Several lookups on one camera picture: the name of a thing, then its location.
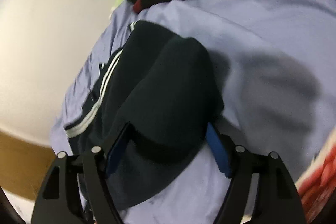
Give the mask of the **navy white varsity jacket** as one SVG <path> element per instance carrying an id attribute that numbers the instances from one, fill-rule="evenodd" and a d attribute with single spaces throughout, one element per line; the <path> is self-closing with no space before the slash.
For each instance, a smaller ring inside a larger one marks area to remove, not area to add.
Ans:
<path id="1" fill-rule="evenodd" d="M 107 63 L 66 125 L 72 151 L 83 154 L 124 131 L 122 151 L 107 155 L 107 185 L 118 210 L 165 189 L 201 148 L 224 108 L 205 47 L 158 24 L 130 25 L 126 43 Z"/>

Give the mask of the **floral blanket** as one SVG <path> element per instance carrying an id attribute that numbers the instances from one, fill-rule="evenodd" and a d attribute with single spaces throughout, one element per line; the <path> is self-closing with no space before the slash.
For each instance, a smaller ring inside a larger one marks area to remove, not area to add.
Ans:
<path id="1" fill-rule="evenodd" d="M 335 130 L 329 134 L 326 143 L 295 186 L 306 221 L 312 223 L 335 191 Z"/>

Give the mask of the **wooden door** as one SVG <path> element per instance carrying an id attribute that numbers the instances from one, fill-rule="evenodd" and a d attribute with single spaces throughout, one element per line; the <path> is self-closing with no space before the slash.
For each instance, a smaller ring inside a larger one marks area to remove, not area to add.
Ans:
<path id="1" fill-rule="evenodd" d="M 36 200 L 55 159 L 53 150 L 1 132 L 0 155 L 1 187 L 23 198 Z"/>

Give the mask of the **lavender bed sheet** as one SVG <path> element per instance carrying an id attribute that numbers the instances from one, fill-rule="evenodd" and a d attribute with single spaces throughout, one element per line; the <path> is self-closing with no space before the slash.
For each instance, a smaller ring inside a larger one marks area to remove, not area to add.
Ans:
<path id="1" fill-rule="evenodd" d="M 335 0 L 174 0 L 139 14 L 123 2 L 66 93 L 55 152 L 71 151 L 66 125 L 138 20 L 207 48 L 225 104 L 219 128 L 254 152 L 277 151 L 297 182 L 335 130 Z M 335 191 L 314 221 L 335 223 Z"/>

